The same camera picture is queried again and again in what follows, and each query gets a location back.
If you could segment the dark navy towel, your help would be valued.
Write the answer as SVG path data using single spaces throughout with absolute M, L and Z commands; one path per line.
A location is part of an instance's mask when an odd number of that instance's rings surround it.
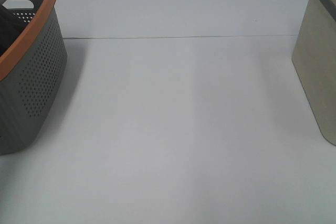
M 25 25 L 1 5 L 1 56 L 24 30 Z

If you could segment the grey perforated basket orange rim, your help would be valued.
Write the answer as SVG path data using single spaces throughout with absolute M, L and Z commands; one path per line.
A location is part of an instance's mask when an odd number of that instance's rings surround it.
M 1 56 L 2 155 L 22 151 L 36 139 L 67 63 L 56 0 L 28 1 L 31 8 L 4 6 L 25 28 Z

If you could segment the beige fabric bin grey rim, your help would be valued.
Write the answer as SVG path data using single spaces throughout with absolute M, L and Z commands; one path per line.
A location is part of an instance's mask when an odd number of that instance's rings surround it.
M 291 59 L 322 136 L 335 144 L 335 0 L 308 0 Z

